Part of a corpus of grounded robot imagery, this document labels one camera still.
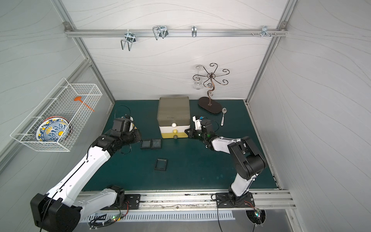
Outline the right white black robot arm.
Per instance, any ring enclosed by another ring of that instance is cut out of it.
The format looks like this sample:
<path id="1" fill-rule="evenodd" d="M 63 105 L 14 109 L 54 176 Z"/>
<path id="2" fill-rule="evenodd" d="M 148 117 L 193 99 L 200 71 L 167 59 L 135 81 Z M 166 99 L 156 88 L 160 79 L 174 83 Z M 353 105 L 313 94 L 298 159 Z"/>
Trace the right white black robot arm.
<path id="1" fill-rule="evenodd" d="M 234 198 L 245 196 L 249 192 L 253 181 L 268 166 L 257 145 L 248 136 L 240 139 L 230 139 L 217 136 L 213 131 L 203 132 L 196 129 L 187 129 L 185 133 L 190 139 L 202 141 L 206 148 L 216 152 L 224 152 L 231 156 L 237 172 L 230 187 L 230 193 Z"/>

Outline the three-tier drawer cabinet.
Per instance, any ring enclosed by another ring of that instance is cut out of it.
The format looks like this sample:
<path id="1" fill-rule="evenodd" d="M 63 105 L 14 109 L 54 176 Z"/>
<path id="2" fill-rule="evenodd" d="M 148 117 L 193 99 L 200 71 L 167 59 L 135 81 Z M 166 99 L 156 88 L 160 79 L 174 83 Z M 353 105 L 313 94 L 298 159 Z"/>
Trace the three-tier drawer cabinet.
<path id="1" fill-rule="evenodd" d="M 163 139 L 188 138 L 190 129 L 189 97 L 161 97 L 157 121 Z"/>

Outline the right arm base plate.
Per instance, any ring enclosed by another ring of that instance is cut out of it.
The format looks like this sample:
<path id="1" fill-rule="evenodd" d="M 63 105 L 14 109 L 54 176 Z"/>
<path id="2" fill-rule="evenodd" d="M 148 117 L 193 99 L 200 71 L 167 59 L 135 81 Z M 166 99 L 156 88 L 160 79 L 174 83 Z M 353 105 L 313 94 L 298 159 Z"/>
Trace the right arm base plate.
<path id="1" fill-rule="evenodd" d="M 254 208 L 255 202 L 253 194 L 247 192 L 238 197 L 233 192 L 216 193 L 212 198 L 217 203 L 218 208 Z"/>

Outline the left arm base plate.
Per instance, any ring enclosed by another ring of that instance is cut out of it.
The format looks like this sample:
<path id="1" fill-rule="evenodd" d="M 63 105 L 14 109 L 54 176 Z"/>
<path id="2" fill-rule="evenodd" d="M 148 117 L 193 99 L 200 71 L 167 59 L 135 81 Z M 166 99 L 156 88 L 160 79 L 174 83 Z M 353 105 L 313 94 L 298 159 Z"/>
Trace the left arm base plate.
<path id="1" fill-rule="evenodd" d="M 124 194 L 117 195 L 115 206 L 119 209 L 138 210 L 140 206 L 140 194 Z"/>

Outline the black brooch box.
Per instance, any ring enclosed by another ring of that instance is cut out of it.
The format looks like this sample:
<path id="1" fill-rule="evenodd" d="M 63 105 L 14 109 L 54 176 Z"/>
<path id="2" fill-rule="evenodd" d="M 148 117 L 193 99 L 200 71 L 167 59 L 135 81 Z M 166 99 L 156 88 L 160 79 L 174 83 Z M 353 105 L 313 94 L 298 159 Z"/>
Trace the black brooch box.
<path id="1" fill-rule="evenodd" d="M 162 140 L 161 139 L 152 139 L 151 149 L 161 149 Z"/>
<path id="2" fill-rule="evenodd" d="M 158 158 L 155 164 L 156 171 L 166 171 L 167 170 L 168 159 Z"/>
<path id="3" fill-rule="evenodd" d="M 141 149 L 150 149 L 152 147 L 152 140 L 142 140 Z"/>

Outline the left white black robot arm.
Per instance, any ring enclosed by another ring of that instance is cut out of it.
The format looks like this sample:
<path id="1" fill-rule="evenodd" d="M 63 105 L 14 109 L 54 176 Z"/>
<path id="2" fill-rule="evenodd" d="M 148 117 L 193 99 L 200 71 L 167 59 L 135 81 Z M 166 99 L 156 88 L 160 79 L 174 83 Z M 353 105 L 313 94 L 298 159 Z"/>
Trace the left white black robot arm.
<path id="1" fill-rule="evenodd" d="M 127 132 L 101 135 L 93 142 L 86 157 L 46 194 L 31 200 L 34 223 L 48 232 L 72 232 L 79 222 L 105 207 L 126 207 L 123 188 L 110 186 L 84 200 L 77 197 L 86 183 L 123 146 L 141 141 L 137 128 Z"/>

